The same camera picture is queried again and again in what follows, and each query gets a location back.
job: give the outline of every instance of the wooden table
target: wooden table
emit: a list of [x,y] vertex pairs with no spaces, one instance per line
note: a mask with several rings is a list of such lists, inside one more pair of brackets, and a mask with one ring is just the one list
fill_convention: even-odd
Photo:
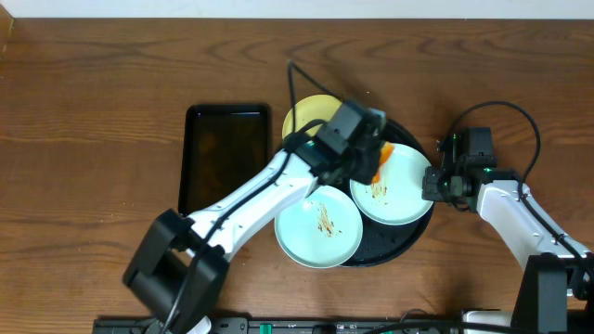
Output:
[[[146,315],[122,273],[153,218],[176,205],[187,107],[267,102],[277,145],[287,58],[386,110],[435,163],[435,139],[464,109],[520,103],[544,140],[533,193],[594,248],[594,22],[18,19],[0,62],[0,332],[88,333],[100,315]],[[525,168],[535,140],[520,115],[486,109],[467,124],[491,126],[500,165]],[[300,266],[268,225],[231,264],[218,307],[511,310],[521,279],[493,228],[437,205],[411,250],[366,269]]]

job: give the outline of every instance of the round black tray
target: round black tray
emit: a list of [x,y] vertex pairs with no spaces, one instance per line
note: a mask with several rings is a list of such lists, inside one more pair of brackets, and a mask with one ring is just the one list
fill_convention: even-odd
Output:
[[[391,143],[412,147],[427,157],[417,139],[402,125],[393,120],[388,120],[382,137]],[[333,186],[340,189],[351,199],[353,198],[348,180],[342,180],[340,184]],[[342,266],[372,266],[386,263],[398,257],[407,251],[425,231],[433,214],[433,206],[434,204],[418,220],[406,225],[381,224],[370,219],[359,210],[363,219],[363,238],[355,254]]]

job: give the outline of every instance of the black cable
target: black cable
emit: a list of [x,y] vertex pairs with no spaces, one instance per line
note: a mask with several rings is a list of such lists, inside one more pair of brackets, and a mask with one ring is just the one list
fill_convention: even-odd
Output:
[[[421,310],[421,309],[418,309],[418,308],[410,309],[410,310],[406,311],[404,315],[402,315],[402,317],[400,318],[400,321],[398,321],[398,322],[401,323],[401,324],[404,323],[405,320],[408,318],[408,316],[411,315],[413,312],[421,313],[421,314],[424,314],[424,315],[427,315],[428,314],[427,311]],[[402,331],[405,332],[405,333],[408,333],[409,332],[408,329],[403,329]]]
[[[336,97],[336,96],[333,93],[331,93],[331,91],[328,88],[326,88],[323,85],[321,85],[318,82],[316,82],[312,77],[310,77],[307,73],[305,73],[302,69],[300,69],[297,65],[295,65],[292,62],[292,60],[289,60],[288,63],[287,63],[287,77],[289,79],[289,95],[290,95],[290,98],[291,98],[291,108],[293,110],[293,113],[292,113],[292,119],[293,119],[292,132],[295,133],[295,129],[296,129],[296,126],[297,126],[296,125],[297,124],[297,117],[296,117],[297,109],[296,109],[296,106],[295,106],[296,105],[295,104],[295,89],[294,89],[294,85],[293,85],[292,69],[295,69],[296,71],[298,71],[305,79],[307,79],[307,81],[309,81],[311,84],[313,84],[318,89],[322,90],[324,93],[326,93],[326,94],[328,94],[330,96],[334,96],[334,97]],[[312,123],[312,122],[317,122],[317,121],[320,121],[320,120],[313,120],[313,121],[309,122],[306,126],[310,125],[310,123]],[[233,214],[233,212],[235,212],[237,209],[239,209],[240,207],[242,207],[245,203],[247,203],[248,201],[250,201],[251,199],[253,199],[254,197],[256,197],[264,189],[268,188],[269,186],[272,186],[278,180],[278,178],[282,175],[282,173],[284,172],[285,168],[287,167],[287,164],[289,164],[289,159],[291,157],[291,154],[292,154],[292,150],[288,150],[287,151],[287,157],[285,157],[285,160],[280,165],[280,168],[278,169],[277,173],[275,173],[270,179],[268,179],[268,181],[266,181],[266,183],[264,183],[263,185],[259,186],[252,193],[250,193],[248,196],[246,196],[245,198],[243,198],[242,200],[240,200],[239,202],[237,202],[235,205],[233,205],[232,207],[230,207],[229,210],[227,210],[225,213],[223,213],[214,222],[213,226],[211,226],[211,229],[208,231],[208,233],[206,234],[206,236],[204,237],[204,239],[201,242],[201,245],[202,246],[199,248],[198,252],[194,254],[194,257],[192,258],[192,261],[190,262],[190,264],[189,264],[189,266],[187,268],[187,273],[184,276],[184,280],[182,281],[182,284],[179,287],[179,291],[175,295],[174,304],[173,304],[171,310],[169,311],[169,314],[167,315],[167,319],[165,320],[165,323],[163,323],[163,327],[161,328],[161,334],[165,334],[167,332],[167,330],[169,330],[169,327],[171,326],[174,318],[176,317],[177,308],[179,307],[179,301],[181,300],[182,295],[186,291],[188,282],[190,281],[190,279],[193,277],[194,273],[196,272],[196,269],[198,267],[198,261],[204,255],[204,253],[206,252],[206,250],[208,250],[208,247],[205,247],[205,246],[208,245],[208,242],[213,237],[214,232],[216,232],[217,229],[221,228],[221,226],[223,225],[223,223],[225,222],[225,220],[227,220],[227,218],[231,214]]]
[[538,222],[541,223],[545,227],[545,229],[555,238],[555,240],[557,242],[559,242],[562,246],[564,246],[564,248],[566,248],[567,251],[572,253],[572,255],[574,255],[575,260],[577,261],[577,264],[579,265],[579,267],[582,270],[584,270],[586,273],[588,273],[588,276],[590,277],[590,281],[594,280],[594,272],[592,272],[592,269],[588,268],[588,266],[586,264],[584,264],[584,261],[582,259],[582,256],[580,255],[580,253],[577,250],[575,250],[575,248],[572,247],[572,245],[570,245],[569,242],[567,242],[567,240],[564,239],[564,235],[561,235],[557,231],[555,231],[555,229],[549,223],[547,223],[547,221],[545,221],[545,219],[543,219],[540,216],[540,214],[538,214],[538,212],[536,212],[535,208],[530,204],[530,202],[528,202],[527,194],[523,193],[523,185],[526,183],[526,178],[528,177],[528,174],[530,173],[530,171],[532,171],[532,168],[535,166],[536,160],[538,160],[538,154],[540,154],[540,132],[538,131],[538,126],[536,125],[535,119],[532,118],[532,116],[530,116],[528,111],[526,111],[522,107],[520,107],[516,104],[513,104],[511,102],[508,102],[508,101],[488,101],[488,102],[479,103],[476,106],[470,107],[466,111],[462,112],[462,114],[459,115],[454,120],[452,125],[447,130],[447,136],[446,136],[441,148],[444,147],[444,145],[446,144],[446,141],[449,140],[450,136],[454,133],[454,130],[456,130],[456,128],[458,127],[458,124],[460,123],[460,121],[462,121],[462,119],[466,115],[468,115],[469,113],[471,113],[477,109],[483,108],[483,107],[497,106],[497,105],[509,107],[509,108],[519,111],[526,118],[526,120],[528,120],[530,122],[530,125],[532,125],[532,129],[535,132],[535,138],[536,138],[535,155],[530,160],[528,167],[526,167],[526,171],[523,173],[522,179],[520,180],[520,182],[518,182],[518,190],[517,190],[518,201],[521,200],[523,205],[526,207],[526,209],[528,209],[528,211],[538,220]]
[[292,74],[291,74],[291,69],[295,69],[296,71],[299,72],[299,74],[301,74],[305,79],[307,79],[307,81],[314,85],[315,87],[317,87],[317,89],[321,90],[322,92],[326,93],[329,96],[333,96],[337,99],[338,96],[334,93],[332,93],[328,88],[324,87],[323,85],[321,85],[320,83],[318,83],[316,80],[314,80],[314,78],[310,77],[309,74],[305,73],[304,70],[302,70],[299,66],[297,66],[292,60],[289,60],[287,62],[287,65],[289,66],[289,80],[292,81]]
[[307,132],[307,130],[313,129],[318,125],[322,125],[322,124],[326,124],[327,122],[324,120],[320,120],[320,119],[315,119],[312,121],[309,121],[306,125],[304,125],[301,129],[299,129],[298,133],[304,134]]
[[488,325],[479,323],[467,323],[459,321],[415,321],[409,323],[397,323],[380,328],[368,330],[363,334],[381,334],[392,330],[402,330],[410,328],[436,328],[442,330],[448,329],[473,329],[482,330],[485,332],[495,332],[503,334],[538,334],[537,331],[523,328],[510,328],[498,325]]

